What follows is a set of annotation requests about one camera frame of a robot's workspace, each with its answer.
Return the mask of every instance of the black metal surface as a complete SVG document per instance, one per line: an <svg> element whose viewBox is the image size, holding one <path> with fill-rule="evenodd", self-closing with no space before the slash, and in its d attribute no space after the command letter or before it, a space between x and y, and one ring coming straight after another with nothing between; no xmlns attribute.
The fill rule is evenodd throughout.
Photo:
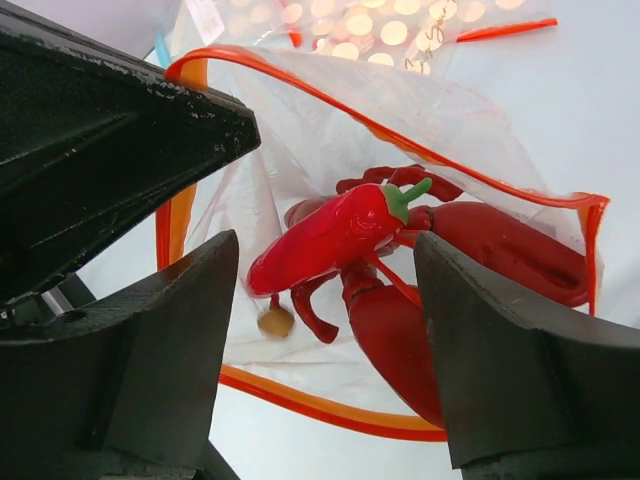
<svg viewBox="0 0 640 480"><path fill-rule="evenodd" d="M415 250L454 468L640 478L640 331L552 302L433 234Z"/></svg>
<svg viewBox="0 0 640 480"><path fill-rule="evenodd" d="M46 328L0 332L0 478L204 470L237 262L224 232Z"/></svg>
<svg viewBox="0 0 640 480"><path fill-rule="evenodd" d="M0 1L0 310L256 148L253 113Z"/></svg>

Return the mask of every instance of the red chili pepper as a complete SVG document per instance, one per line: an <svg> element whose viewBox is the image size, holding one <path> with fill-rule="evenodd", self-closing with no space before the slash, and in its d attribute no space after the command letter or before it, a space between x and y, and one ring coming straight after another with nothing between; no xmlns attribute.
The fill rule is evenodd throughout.
<svg viewBox="0 0 640 480"><path fill-rule="evenodd" d="M247 276L249 292L271 296L372 254L406 225L408 203L431 183L424 179L404 193L391 184L365 184L332 198L256 258Z"/></svg>

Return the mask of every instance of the tan ball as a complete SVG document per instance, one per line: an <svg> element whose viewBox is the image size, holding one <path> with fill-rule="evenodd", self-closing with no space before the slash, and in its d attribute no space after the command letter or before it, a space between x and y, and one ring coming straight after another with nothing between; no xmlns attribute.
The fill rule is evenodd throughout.
<svg viewBox="0 0 640 480"><path fill-rule="evenodd" d="M258 318L258 328L265 335L284 340L293 330L293 314L279 307L268 310Z"/></svg>

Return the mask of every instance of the clear plastic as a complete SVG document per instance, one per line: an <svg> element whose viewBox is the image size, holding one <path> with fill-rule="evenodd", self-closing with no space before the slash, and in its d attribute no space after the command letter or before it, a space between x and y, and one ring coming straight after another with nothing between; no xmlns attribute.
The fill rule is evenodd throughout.
<svg viewBox="0 0 640 480"><path fill-rule="evenodd" d="M338 180L360 177L373 166L419 162L468 198L587 253L596 274L595 235L607 199L549 193L508 118L487 98L403 69L257 47L198 50L167 76L185 81L184 66L207 58L216 59L208 65L208 84L253 109L262 137L259 149L198 184L187 232L187 251L221 230L235 229L239 238L239 278L224 356L228 384L255 393L260 389L247 385L266 381L260 391L284 386L337 405L405 420L413 416L358 347L339 282L313 297L318 314L340 327L331 345L300 326L286 341L263 337L256 318L266 304L252 299L243 285L253 259L282 234L289 207L331 194ZM400 250L385 263L415 283L411 252Z"/></svg>
<svg viewBox="0 0 640 480"><path fill-rule="evenodd" d="M184 0L167 35L175 60L216 43L298 49L444 75L460 41L555 24L548 0Z"/></svg>

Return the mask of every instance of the white table surface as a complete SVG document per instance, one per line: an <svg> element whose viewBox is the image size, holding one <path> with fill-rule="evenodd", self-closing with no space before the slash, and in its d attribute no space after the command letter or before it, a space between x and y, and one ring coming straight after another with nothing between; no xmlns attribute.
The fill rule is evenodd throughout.
<svg viewBox="0 0 640 480"><path fill-rule="evenodd" d="M507 112L554 192L613 199L600 234L606 264L600 314L634 324L640 318L633 310L640 307L633 290L640 283L640 2L552 3L557 29L466 44L447 76ZM82 277L103 295L146 276L155 268L153 235L147 220ZM341 430L226 387L218 393L212 439L243 480L461 478L450 469L446 445Z"/></svg>

